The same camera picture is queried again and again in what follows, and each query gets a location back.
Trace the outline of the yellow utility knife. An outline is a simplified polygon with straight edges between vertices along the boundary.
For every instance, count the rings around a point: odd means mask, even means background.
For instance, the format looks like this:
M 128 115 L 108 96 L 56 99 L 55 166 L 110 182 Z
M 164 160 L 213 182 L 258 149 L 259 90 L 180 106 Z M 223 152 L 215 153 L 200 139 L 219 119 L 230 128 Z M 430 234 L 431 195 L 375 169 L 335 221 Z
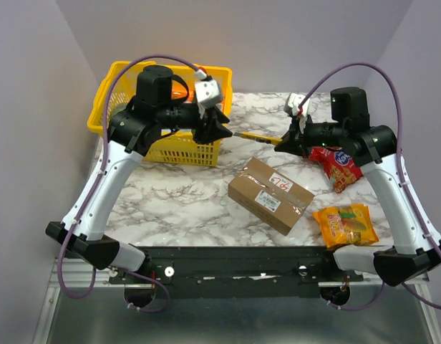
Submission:
M 249 132 L 235 132 L 233 136 L 246 140 L 253 140 L 259 143 L 271 144 L 271 145 L 278 145 L 281 142 L 280 138 L 274 138 L 270 136 L 264 136 Z

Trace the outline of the brown cardboard express box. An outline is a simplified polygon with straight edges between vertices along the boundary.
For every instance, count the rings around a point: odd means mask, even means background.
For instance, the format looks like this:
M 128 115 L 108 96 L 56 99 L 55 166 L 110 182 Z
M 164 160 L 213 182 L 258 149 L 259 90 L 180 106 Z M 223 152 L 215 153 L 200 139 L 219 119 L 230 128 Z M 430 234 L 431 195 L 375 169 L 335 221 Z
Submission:
M 312 192 L 257 158 L 228 184 L 228 196 L 284 236 L 314 199 Z

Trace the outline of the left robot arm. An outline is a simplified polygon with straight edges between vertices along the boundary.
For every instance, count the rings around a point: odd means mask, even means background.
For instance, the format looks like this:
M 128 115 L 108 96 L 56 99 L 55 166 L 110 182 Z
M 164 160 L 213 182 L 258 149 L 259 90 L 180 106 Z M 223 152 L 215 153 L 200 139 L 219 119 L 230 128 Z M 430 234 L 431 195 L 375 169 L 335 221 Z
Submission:
M 214 166 L 218 146 L 231 137 L 232 72 L 225 67 L 116 62 L 103 80 L 89 117 L 103 145 L 81 194 L 46 233 L 94 270 L 124 269 L 135 283 L 150 274 L 150 258 L 105 233 L 125 182 L 146 158 Z

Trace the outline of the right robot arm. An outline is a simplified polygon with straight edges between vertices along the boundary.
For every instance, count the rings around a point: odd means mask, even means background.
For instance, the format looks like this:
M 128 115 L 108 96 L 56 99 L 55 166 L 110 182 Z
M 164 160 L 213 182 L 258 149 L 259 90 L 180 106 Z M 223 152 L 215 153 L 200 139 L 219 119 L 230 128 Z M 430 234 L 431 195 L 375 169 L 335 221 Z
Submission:
M 332 90 L 330 123 L 315 123 L 306 98 L 291 93 L 284 112 L 289 130 L 276 151 L 307 157 L 313 147 L 335 148 L 352 158 L 374 190 L 392 233 L 392 246 L 336 249 L 321 262 L 322 275 L 338 280 L 347 271 L 378 275 L 391 287 L 441 264 L 441 234 L 423 209 L 398 154 L 397 137 L 386 125 L 369 122 L 367 94 L 359 87 Z

